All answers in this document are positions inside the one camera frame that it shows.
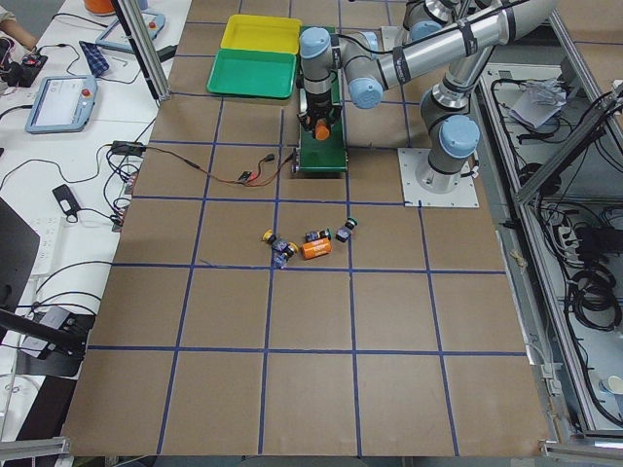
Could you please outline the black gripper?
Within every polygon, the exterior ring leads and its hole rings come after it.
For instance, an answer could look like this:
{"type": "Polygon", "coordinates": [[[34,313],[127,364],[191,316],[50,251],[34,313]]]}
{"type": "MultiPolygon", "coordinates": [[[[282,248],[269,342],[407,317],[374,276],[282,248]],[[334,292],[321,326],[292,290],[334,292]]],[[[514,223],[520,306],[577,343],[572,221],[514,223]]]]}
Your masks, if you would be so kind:
{"type": "Polygon", "coordinates": [[[341,116],[342,106],[334,97],[332,89],[320,94],[300,89],[298,119],[302,127],[315,127],[317,121],[324,121],[328,126],[331,126],[341,116]]]}

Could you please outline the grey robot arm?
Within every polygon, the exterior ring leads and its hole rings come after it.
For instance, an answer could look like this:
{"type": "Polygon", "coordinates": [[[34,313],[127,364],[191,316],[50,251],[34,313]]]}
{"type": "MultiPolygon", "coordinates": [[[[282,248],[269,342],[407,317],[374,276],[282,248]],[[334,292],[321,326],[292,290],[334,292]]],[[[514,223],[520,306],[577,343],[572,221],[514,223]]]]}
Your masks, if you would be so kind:
{"type": "Polygon", "coordinates": [[[306,108],[301,128],[316,140],[327,138],[339,120],[332,100],[332,75],[342,71],[352,103],[372,109],[384,92],[436,68],[448,68],[443,80],[421,101],[421,118],[432,147],[416,170],[418,183],[436,194],[451,192],[463,165],[475,152],[479,127],[465,115],[469,97],[497,46],[512,43],[542,24],[555,1],[483,1],[472,15],[457,17],[464,1],[409,1],[394,47],[375,51],[362,32],[340,35],[321,27],[299,38],[306,108]]]}
{"type": "Polygon", "coordinates": [[[406,45],[441,30],[453,22],[463,4],[459,0],[407,1],[401,43],[406,45]]]}

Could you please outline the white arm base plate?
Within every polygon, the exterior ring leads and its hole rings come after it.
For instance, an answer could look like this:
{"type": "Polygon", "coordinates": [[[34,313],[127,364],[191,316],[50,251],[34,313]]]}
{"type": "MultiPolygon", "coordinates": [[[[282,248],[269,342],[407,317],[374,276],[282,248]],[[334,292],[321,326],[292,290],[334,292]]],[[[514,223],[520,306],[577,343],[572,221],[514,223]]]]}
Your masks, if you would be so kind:
{"type": "Polygon", "coordinates": [[[422,148],[397,150],[404,205],[478,208],[479,201],[468,162],[464,162],[458,173],[442,174],[429,165],[429,152],[429,149],[422,148]]]}
{"type": "Polygon", "coordinates": [[[382,26],[382,56],[392,55],[395,48],[401,50],[410,40],[410,32],[403,26],[382,26]]]}

